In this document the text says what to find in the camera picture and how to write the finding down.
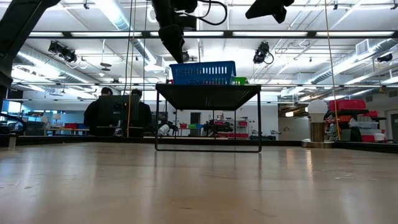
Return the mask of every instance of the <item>black table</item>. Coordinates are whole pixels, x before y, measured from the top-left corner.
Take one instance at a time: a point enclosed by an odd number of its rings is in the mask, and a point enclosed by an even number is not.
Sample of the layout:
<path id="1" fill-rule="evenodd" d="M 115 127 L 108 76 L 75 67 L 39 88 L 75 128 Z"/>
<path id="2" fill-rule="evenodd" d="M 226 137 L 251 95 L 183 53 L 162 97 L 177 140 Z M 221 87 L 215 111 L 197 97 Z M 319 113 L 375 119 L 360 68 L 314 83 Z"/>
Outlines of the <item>black table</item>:
<path id="1" fill-rule="evenodd" d="M 169 85 L 156 84 L 156 136 L 155 148 L 158 151 L 189 151 L 158 148 L 158 120 L 159 120 L 159 95 L 166 99 L 175 109 L 175 120 L 177 122 L 177 110 L 207 110 L 234 111 L 236 121 L 236 110 L 251 98 L 257 95 L 258 129 L 261 135 L 261 86 L 260 85 Z M 256 151 L 208 151 L 200 152 L 261 152 L 261 138 Z"/>

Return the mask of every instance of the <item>red crate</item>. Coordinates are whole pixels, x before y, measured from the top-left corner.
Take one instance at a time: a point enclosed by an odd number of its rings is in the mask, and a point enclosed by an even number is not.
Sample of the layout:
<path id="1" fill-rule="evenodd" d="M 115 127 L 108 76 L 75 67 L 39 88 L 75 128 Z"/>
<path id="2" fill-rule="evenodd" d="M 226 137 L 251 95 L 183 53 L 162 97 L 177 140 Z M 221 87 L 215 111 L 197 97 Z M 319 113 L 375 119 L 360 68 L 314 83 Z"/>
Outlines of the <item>red crate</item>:
<path id="1" fill-rule="evenodd" d="M 363 116 L 369 116 L 371 118 L 377 118 L 379 116 L 379 113 L 377 111 L 369 111 L 369 113 L 366 113 Z"/>
<path id="2" fill-rule="evenodd" d="M 366 103 L 364 100 L 337 100 L 337 110 L 365 110 Z M 335 101 L 329 101 L 329 110 L 335 110 Z"/>
<path id="3" fill-rule="evenodd" d="M 375 142 L 376 138 L 373 135 L 362 135 L 362 142 Z"/>
<path id="4" fill-rule="evenodd" d="M 65 128 L 77 129 L 77 123 L 65 123 Z"/>
<path id="5" fill-rule="evenodd" d="M 238 125 L 239 125 L 239 126 L 247 126 L 247 125 L 248 125 L 248 122 L 247 122 L 247 121 L 239 121 L 239 122 L 238 122 Z"/>

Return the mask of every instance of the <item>blue basket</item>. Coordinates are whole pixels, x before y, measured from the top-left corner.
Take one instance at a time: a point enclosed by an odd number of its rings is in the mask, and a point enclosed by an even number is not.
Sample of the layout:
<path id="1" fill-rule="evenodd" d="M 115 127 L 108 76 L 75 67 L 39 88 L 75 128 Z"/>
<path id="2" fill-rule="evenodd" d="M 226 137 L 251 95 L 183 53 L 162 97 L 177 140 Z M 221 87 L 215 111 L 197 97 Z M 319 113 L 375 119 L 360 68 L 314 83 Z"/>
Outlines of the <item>blue basket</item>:
<path id="1" fill-rule="evenodd" d="M 176 85 L 230 85 L 235 62 L 202 62 L 170 65 Z"/>

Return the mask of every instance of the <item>man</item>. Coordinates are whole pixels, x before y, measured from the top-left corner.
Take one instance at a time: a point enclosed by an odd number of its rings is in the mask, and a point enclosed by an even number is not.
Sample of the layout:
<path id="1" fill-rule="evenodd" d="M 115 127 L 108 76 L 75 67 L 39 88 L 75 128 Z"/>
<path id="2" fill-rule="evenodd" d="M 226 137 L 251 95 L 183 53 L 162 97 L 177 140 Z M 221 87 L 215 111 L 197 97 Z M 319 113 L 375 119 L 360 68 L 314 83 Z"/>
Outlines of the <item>man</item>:
<path id="1" fill-rule="evenodd" d="M 101 96 L 111 96 L 113 95 L 113 92 L 110 88 L 104 87 L 101 90 Z M 98 111 L 100 110 L 100 104 L 98 103 L 98 100 L 90 103 L 88 105 L 86 111 L 85 111 L 85 120 L 84 124 L 87 127 L 90 127 L 89 133 L 95 136 L 102 136 L 103 134 L 98 133 L 96 131 L 96 125 L 97 125 L 97 120 L 98 120 Z"/>
<path id="2" fill-rule="evenodd" d="M 142 98 L 142 91 L 135 89 L 131 91 L 131 95 L 138 95 L 139 99 Z M 138 105 L 138 121 L 131 121 L 130 137 L 141 138 L 143 137 L 144 128 L 148 128 L 152 124 L 152 113 L 150 112 L 149 105 L 139 102 Z"/>

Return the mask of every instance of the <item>metal table frame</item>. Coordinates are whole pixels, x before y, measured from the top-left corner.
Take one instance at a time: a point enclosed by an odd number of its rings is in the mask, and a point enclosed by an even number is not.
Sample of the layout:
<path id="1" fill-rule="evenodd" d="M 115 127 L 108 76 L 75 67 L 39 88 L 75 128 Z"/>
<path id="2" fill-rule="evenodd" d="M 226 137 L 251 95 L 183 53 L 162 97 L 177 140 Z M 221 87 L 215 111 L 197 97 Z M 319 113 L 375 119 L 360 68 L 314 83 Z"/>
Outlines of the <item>metal table frame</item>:
<path id="1" fill-rule="evenodd" d="M 258 131 L 259 131 L 259 140 L 258 140 L 258 150 L 256 150 L 256 151 L 234 151 L 234 150 L 190 150 L 190 149 L 187 149 L 187 150 L 183 150 L 183 149 L 159 149 L 158 148 L 158 144 L 159 144 L 159 134 L 158 134 L 158 130 L 159 130 L 159 102 L 160 102 L 160 100 L 159 100 L 159 96 L 160 96 L 160 92 L 159 91 L 157 91 L 157 94 L 156 94 L 156 135 L 155 135 L 155 149 L 157 150 L 157 151 L 173 151 L 173 152 L 175 152 L 175 151 L 182 151 L 182 152 L 238 152 L 238 153 L 248 153 L 248 152 L 251 152 L 251 153 L 254 153 L 254 152 L 261 152 L 262 151 L 262 146 L 261 146 L 261 143 L 262 143 L 262 138 L 261 138 L 261 134 L 262 134 L 262 131 L 261 131 L 261 92 L 259 91 L 258 93 L 257 93 L 257 117 L 258 117 Z M 177 125 L 177 109 L 175 110 L 175 122 L 176 122 L 176 125 Z M 234 111 L 234 115 L 235 115 L 235 126 L 236 126 L 236 110 Z"/>

